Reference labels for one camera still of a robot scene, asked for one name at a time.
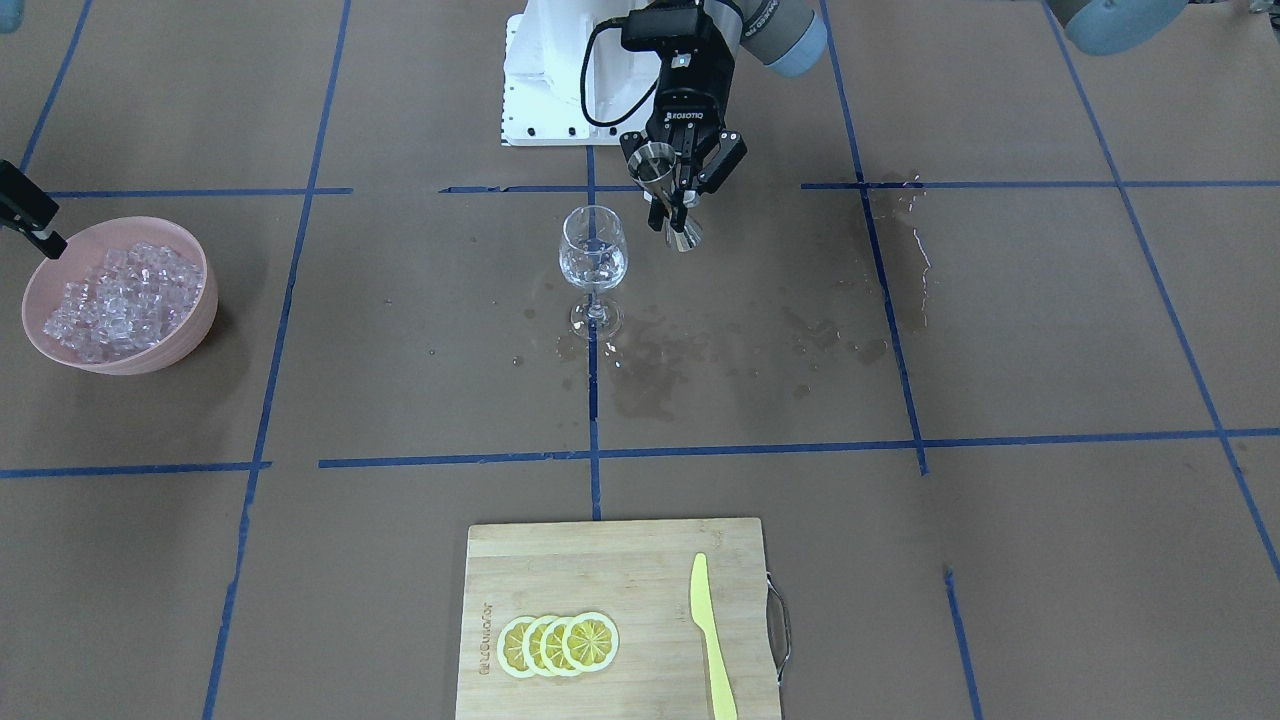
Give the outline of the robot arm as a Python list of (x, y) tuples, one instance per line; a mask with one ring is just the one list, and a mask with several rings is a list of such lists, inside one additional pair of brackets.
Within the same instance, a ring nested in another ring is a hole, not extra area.
[(649, 225), (694, 234), (690, 210), (748, 151), (726, 124), (739, 50), (778, 76), (801, 76), (824, 54), (827, 24), (804, 1), (653, 1), (596, 27), (607, 29), (620, 32), (623, 50), (659, 61), (650, 115), (620, 141), (648, 193)]

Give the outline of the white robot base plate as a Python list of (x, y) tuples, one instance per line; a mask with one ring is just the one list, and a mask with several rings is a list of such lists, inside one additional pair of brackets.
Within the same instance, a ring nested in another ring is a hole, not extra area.
[[(660, 59), (622, 49), (600, 23), (645, 1), (529, 1), (507, 20), (500, 141), (504, 146), (616, 145), (652, 118)], [(591, 61), (581, 70), (586, 50)]]

